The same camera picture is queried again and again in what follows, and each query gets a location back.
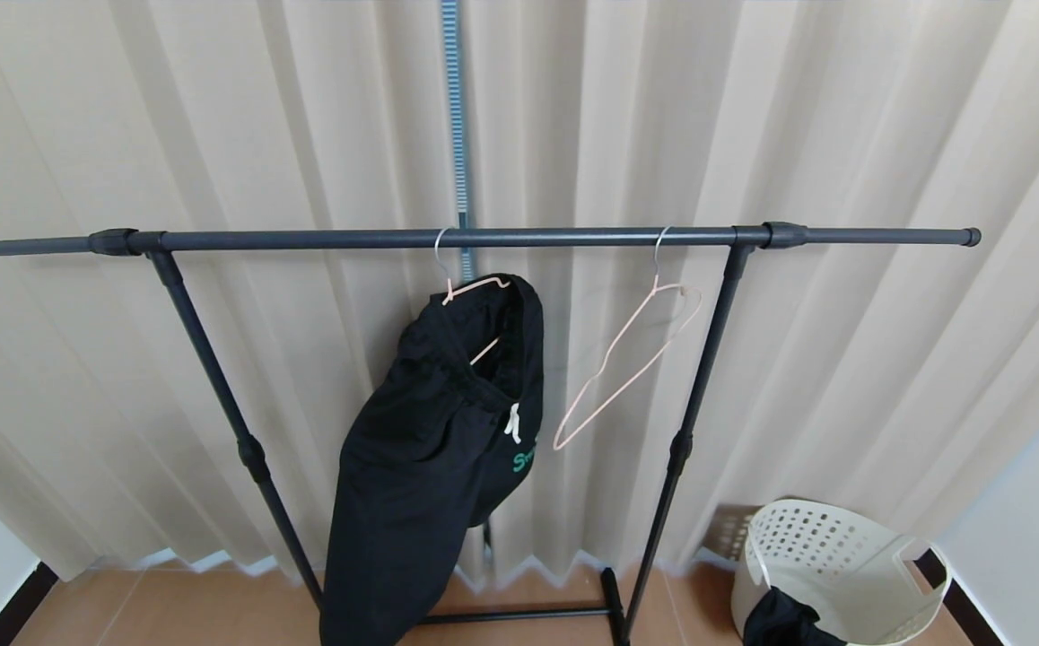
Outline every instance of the laundry basket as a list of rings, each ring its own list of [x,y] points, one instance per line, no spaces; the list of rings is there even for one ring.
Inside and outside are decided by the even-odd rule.
[[[739,635],[760,599],[778,588],[818,611],[819,628],[852,646],[909,642],[934,621],[951,586],[918,589],[902,553],[914,539],[838,507],[780,500],[750,520],[731,592]]]

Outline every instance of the baseboard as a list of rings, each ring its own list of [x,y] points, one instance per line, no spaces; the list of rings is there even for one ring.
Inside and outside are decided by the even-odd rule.
[[[942,567],[942,562],[938,561],[933,551],[927,550],[926,555],[914,561],[918,571],[923,572],[926,581],[936,588],[945,581],[947,571]],[[990,622],[986,621],[986,616],[982,613],[970,597],[963,592],[962,586],[957,582],[951,582],[951,589],[947,591],[947,597],[942,600],[942,605],[947,607],[951,616],[958,622],[959,628],[966,634],[966,637],[975,646],[1005,646],[1003,639],[998,637]]]
[[[29,621],[36,605],[41,605],[55,584],[56,573],[47,564],[37,564],[36,569],[24,580],[24,584],[21,584],[21,588],[0,612],[0,646],[14,643],[14,639],[24,628],[24,622]]]

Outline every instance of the empty hanger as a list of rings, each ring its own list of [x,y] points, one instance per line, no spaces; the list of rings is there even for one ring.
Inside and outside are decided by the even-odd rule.
[[[447,270],[447,266],[444,264],[444,261],[441,261],[441,238],[444,237],[444,234],[447,233],[447,230],[449,228],[451,228],[451,226],[445,226],[445,228],[441,228],[441,233],[438,233],[438,235],[436,236],[436,245],[433,245],[432,247],[433,252],[436,253],[436,264],[441,266],[441,269],[444,270],[444,275],[447,278],[447,287],[449,288],[449,293],[446,295],[446,297],[444,297],[444,300],[442,301],[441,305],[447,305],[447,303],[452,302],[455,299],[455,297],[457,297],[459,294],[470,292],[471,290],[475,290],[476,287],[488,286],[488,284],[490,282],[496,282],[497,286],[501,287],[502,289],[503,287],[511,286],[511,282],[500,280],[499,278],[496,277],[496,275],[491,275],[490,278],[483,278],[483,280],[471,282],[470,286],[460,287],[458,290],[451,291],[451,273],[449,273],[449,270]],[[482,349],[482,351],[479,351],[479,354],[476,355],[474,359],[471,360],[471,365],[472,366],[476,365],[476,362],[482,359],[483,356],[487,354],[487,351],[496,347],[496,344],[498,343],[500,343],[500,339],[499,337],[496,337],[496,339],[492,340],[491,343],[487,344],[487,347]]]
[[[572,401],[571,405],[568,406],[568,410],[566,410],[566,412],[563,413],[563,421],[560,422],[560,428],[556,429],[556,438],[554,438],[554,440],[552,441],[552,449],[560,451],[561,449],[563,449],[564,446],[568,445],[568,441],[571,441],[571,438],[576,437],[581,430],[584,430],[586,425],[589,425],[590,422],[595,420],[597,414],[601,413],[603,409],[607,408],[607,405],[611,404],[611,402],[613,402],[615,398],[619,397],[619,394],[625,392],[625,389],[628,389],[628,385],[634,383],[635,380],[638,379],[640,375],[645,373],[647,369],[650,368],[651,365],[654,365],[656,360],[659,359],[660,356],[663,356],[663,353],[671,345],[671,342],[674,342],[675,337],[678,337],[681,332],[683,332],[684,328],[687,327],[687,324],[691,323],[692,320],[695,319],[695,315],[699,314],[700,306],[703,305],[703,293],[700,292],[699,290],[696,290],[695,287],[681,286],[680,282],[672,282],[668,284],[668,286],[660,287],[660,242],[663,242],[663,236],[666,236],[668,228],[670,228],[670,226],[664,226],[662,232],[660,232],[660,237],[658,241],[655,241],[655,281],[651,282],[651,291],[647,292],[647,298],[643,299],[642,303],[639,303],[639,306],[635,308],[634,314],[631,315],[631,319],[628,319],[628,322],[622,324],[622,328],[621,330],[619,330],[619,333],[615,335],[614,340],[611,340],[611,345],[607,346],[607,351],[603,353],[603,362],[601,364],[601,367],[598,367],[598,371],[596,371],[594,375],[590,376],[588,380],[584,381],[584,385],[582,385],[582,387],[580,388],[580,394],[577,394],[576,400]],[[588,388],[590,387],[590,385],[592,385],[593,381],[597,379],[598,376],[603,374],[603,371],[605,371],[605,369],[607,368],[607,362],[611,357],[611,352],[615,350],[615,346],[619,343],[619,340],[622,340],[622,334],[627,333],[627,330],[628,328],[631,327],[631,324],[635,323],[635,319],[639,318],[639,314],[642,313],[643,307],[647,306],[647,303],[650,302],[650,300],[654,299],[657,294],[659,294],[660,292],[666,292],[668,290],[678,290],[680,295],[684,295],[684,297],[685,295],[687,295],[687,291],[694,292],[695,298],[697,299],[695,302],[695,309],[692,311],[691,315],[688,315],[687,319],[684,320],[683,323],[681,323],[678,330],[675,330],[674,334],[667,337],[667,342],[663,344],[663,347],[659,349],[659,352],[655,353],[655,356],[651,356],[651,359],[648,360],[647,364],[643,365],[643,368],[639,369],[638,373],[635,373],[635,375],[632,375],[631,378],[625,381],[625,383],[619,385],[616,392],[611,393],[611,397],[603,401],[603,404],[598,405],[598,408],[596,408],[594,412],[590,413],[588,418],[584,420],[579,426],[577,426],[574,431],[568,433],[567,437],[565,438],[562,437],[563,429],[565,428],[566,425],[568,425],[568,419],[571,418],[571,413],[575,412],[577,406],[580,405],[580,400],[582,400],[582,397],[584,397],[584,393],[588,392]]]

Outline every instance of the black metal garment rack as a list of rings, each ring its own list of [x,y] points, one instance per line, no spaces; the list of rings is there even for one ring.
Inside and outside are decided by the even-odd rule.
[[[174,252],[186,250],[244,250],[244,249],[388,249],[388,248],[430,248],[437,242],[438,230],[387,230],[387,232],[228,232],[176,234],[169,232],[137,232],[134,228],[110,228],[88,236],[71,238],[23,239],[23,241],[0,241],[0,257],[36,253],[102,253],[113,257],[135,257],[145,254],[161,282],[169,293],[172,306],[181,316],[188,339],[195,348],[196,356],[204,366],[205,373],[216,392],[220,407],[224,409],[229,424],[236,434],[240,461],[252,475],[252,480],[265,496],[268,510],[276,520],[281,536],[293,561],[297,564],[308,592],[312,593],[316,605],[321,604],[322,591],[316,582],[312,565],[301,547],[300,539],[287,514],[285,504],[273,485],[265,461],[264,447],[248,431],[240,408],[237,406],[233,389],[229,387],[216,351],[208,342],[204,324],[188,298],[184,277],[176,265]],[[443,247],[623,247],[651,246],[660,239],[660,228],[654,227],[595,227],[595,228],[465,228],[451,230],[445,234],[438,246]],[[761,225],[718,226],[718,227],[671,227],[662,239],[663,246],[729,246],[731,252],[723,270],[723,284],[715,303],[712,322],[707,330],[707,340],[696,369],[691,396],[687,400],[680,430],[671,440],[671,455],[667,462],[667,478],[663,482],[660,502],[655,508],[647,544],[643,548],[639,575],[635,578],[635,591],[630,604],[623,612],[616,577],[610,568],[601,575],[603,604],[578,607],[578,609],[516,610],[516,612],[475,613],[461,615],[436,615],[426,617],[424,624],[469,623],[481,621],[524,620],[524,618],[549,617],[608,617],[611,639],[616,646],[629,646],[631,628],[635,624],[635,614],[650,575],[655,553],[659,549],[663,524],[674,499],[675,487],[680,483],[684,464],[691,457],[695,419],[699,416],[700,404],[715,365],[715,356],[720,349],[727,316],[746,268],[746,258],[754,249],[785,249],[809,244],[884,244],[884,245],[961,245],[971,247],[982,240],[978,228],[809,228],[785,221],[768,221]]]

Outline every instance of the black cloth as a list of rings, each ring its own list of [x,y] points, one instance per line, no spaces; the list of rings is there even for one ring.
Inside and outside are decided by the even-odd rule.
[[[846,646],[820,629],[819,613],[778,588],[770,589],[746,617],[744,646]]]
[[[543,413],[543,311],[527,280],[497,275],[510,286],[476,287],[449,305],[432,295],[348,431],[323,645],[399,642],[444,593],[467,529],[485,522],[531,470]],[[518,445],[504,433],[514,404]]]

